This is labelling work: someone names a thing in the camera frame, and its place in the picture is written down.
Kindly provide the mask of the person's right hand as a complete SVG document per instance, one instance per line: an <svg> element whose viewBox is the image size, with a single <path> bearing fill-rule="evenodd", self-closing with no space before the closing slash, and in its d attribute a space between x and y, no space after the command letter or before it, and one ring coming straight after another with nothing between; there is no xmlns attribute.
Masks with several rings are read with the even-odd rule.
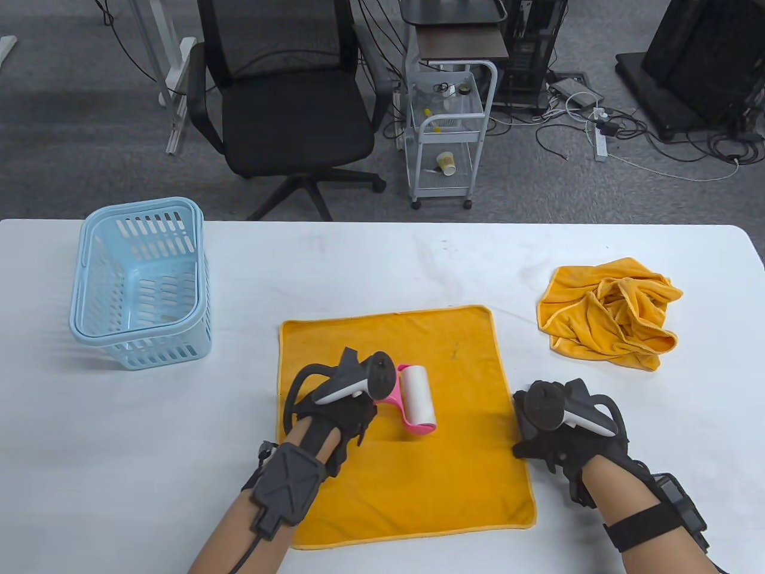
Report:
<svg viewBox="0 0 765 574"><path fill-rule="evenodd" d="M639 475L628 456L628 435L621 412L607 395L590 394L582 379L566 383L537 380L513 394L521 440L513 446L517 459L543 461L555 474L562 469L571 500L596 508L584 485L583 470L595 456Z"/></svg>

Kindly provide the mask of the person's left hand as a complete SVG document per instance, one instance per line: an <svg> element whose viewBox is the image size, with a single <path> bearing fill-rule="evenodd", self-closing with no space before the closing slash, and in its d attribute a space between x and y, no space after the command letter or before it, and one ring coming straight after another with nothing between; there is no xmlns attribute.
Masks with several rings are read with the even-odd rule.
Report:
<svg viewBox="0 0 765 574"><path fill-rule="evenodd" d="M324 386L334 387L339 383L347 387L353 383L367 380L367 368L358 360L357 352L349 347L344 348L341 361L336 367L322 364L311 364L301 369L287 393L282 423L285 434L292 431L293 422L309 419L308 429L298 443L299 447L318 456L333 431L339 432L339 442L325 461L327 475L336 478L342 464L347 460L349 442L356 438L362 442L372 419L377 415L374 400L363 392L360 396L347 394L339 399L333 399L328 404L320 405L313 393L298 399L302 385L312 375L325 375Z"/></svg>

